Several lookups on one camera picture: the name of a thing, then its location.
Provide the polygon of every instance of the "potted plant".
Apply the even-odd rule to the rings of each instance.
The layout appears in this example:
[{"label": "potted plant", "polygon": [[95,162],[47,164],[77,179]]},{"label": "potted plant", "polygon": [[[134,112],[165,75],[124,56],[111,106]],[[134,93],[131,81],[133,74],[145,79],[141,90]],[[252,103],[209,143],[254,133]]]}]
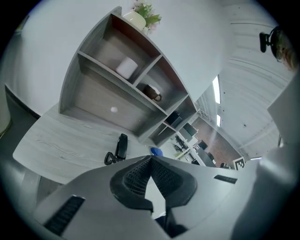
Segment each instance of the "potted plant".
[{"label": "potted plant", "polygon": [[152,4],[144,4],[139,0],[134,1],[131,12],[123,17],[146,34],[152,33],[162,19],[159,14],[154,14]]}]

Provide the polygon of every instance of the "blue object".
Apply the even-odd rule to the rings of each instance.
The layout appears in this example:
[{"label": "blue object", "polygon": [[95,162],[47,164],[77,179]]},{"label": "blue object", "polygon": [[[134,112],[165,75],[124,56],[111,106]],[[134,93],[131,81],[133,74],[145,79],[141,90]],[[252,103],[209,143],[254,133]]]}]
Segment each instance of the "blue object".
[{"label": "blue object", "polygon": [[150,150],[154,156],[164,156],[163,151],[159,148],[151,148]]}]

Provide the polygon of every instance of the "white mug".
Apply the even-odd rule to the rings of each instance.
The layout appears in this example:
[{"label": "white mug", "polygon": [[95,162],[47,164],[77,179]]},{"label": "white mug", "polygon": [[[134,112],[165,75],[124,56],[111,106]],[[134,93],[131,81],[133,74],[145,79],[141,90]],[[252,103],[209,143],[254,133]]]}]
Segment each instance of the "white mug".
[{"label": "white mug", "polygon": [[116,68],[116,72],[125,79],[129,79],[137,68],[137,64],[131,58],[126,57]]}]

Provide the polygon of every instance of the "ceiling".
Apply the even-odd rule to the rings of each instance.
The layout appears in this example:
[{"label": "ceiling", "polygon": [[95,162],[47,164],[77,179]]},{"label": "ceiling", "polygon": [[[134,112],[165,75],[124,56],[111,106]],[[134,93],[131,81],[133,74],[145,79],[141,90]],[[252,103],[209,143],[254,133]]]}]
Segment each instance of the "ceiling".
[{"label": "ceiling", "polygon": [[[278,144],[279,132],[267,112],[293,73],[278,63],[270,48],[260,52],[259,33],[277,24],[256,2],[218,0],[235,34],[237,49],[219,73],[221,104],[212,85],[198,99],[199,115],[246,158],[262,156]],[[217,114],[221,125],[216,127]]]}]

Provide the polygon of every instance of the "brown mug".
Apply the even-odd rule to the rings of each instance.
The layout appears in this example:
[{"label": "brown mug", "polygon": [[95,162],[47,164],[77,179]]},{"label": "brown mug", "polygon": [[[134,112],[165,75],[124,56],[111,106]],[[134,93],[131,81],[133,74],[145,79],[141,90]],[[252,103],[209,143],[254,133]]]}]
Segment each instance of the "brown mug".
[{"label": "brown mug", "polygon": [[144,90],[143,90],[143,93],[150,99],[153,99],[157,102],[160,102],[161,99],[162,99],[162,96],[160,93],[157,93],[158,90],[153,87],[153,86],[150,86],[150,85],[146,85]]}]

